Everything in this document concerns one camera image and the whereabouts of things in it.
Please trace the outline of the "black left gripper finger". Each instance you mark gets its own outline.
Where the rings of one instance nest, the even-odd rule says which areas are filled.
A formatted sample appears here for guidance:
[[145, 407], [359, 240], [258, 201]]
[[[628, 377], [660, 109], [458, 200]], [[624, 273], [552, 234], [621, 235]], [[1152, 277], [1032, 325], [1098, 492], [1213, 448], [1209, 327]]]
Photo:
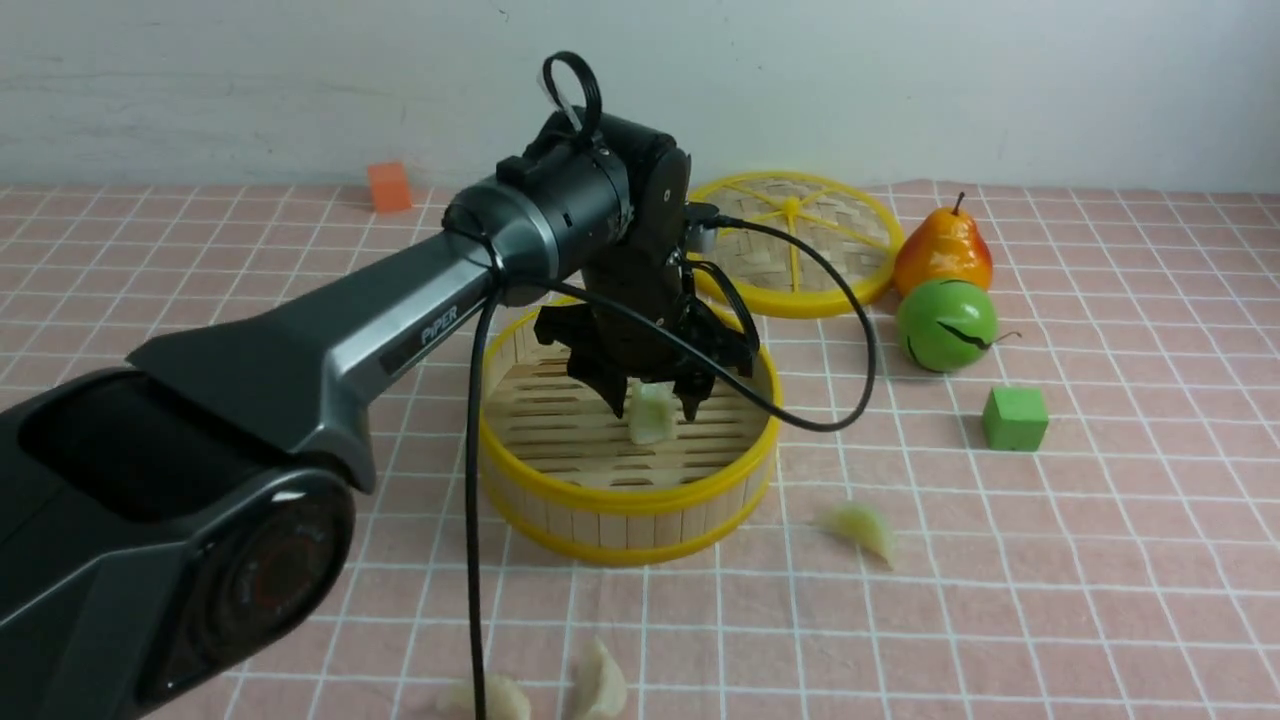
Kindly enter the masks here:
[[675, 396], [678, 398], [686, 421], [695, 421], [698, 410], [716, 387], [713, 375], [681, 375], [675, 380]]
[[625, 416], [628, 392], [628, 378], [625, 374], [613, 370], [596, 370], [591, 374], [590, 387], [600, 395], [616, 418]]

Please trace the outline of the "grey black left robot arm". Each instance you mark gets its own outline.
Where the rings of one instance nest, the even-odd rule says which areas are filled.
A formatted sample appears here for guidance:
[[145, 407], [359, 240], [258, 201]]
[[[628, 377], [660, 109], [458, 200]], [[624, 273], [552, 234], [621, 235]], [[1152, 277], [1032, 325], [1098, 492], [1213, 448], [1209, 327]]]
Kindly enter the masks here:
[[369, 409], [472, 315], [580, 274], [538, 320], [620, 413], [686, 418], [759, 342], [678, 255], [710, 219], [675, 140], [584, 108], [454, 196], [442, 231], [278, 307], [145, 341], [3, 411], [3, 716], [137, 719], [297, 628], [378, 480]]

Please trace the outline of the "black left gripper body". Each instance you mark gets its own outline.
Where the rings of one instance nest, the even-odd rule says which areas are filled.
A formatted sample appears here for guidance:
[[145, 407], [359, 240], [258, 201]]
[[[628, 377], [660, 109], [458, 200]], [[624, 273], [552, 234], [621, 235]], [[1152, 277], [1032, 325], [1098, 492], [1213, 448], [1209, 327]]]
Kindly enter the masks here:
[[570, 374], [591, 387], [627, 379], [704, 389], [716, 375], [691, 354], [660, 338], [666, 331], [717, 366], [750, 378], [759, 343], [719, 319], [695, 292], [682, 236], [557, 240], [558, 268], [580, 270], [589, 300], [540, 310], [540, 345], [570, 351]]

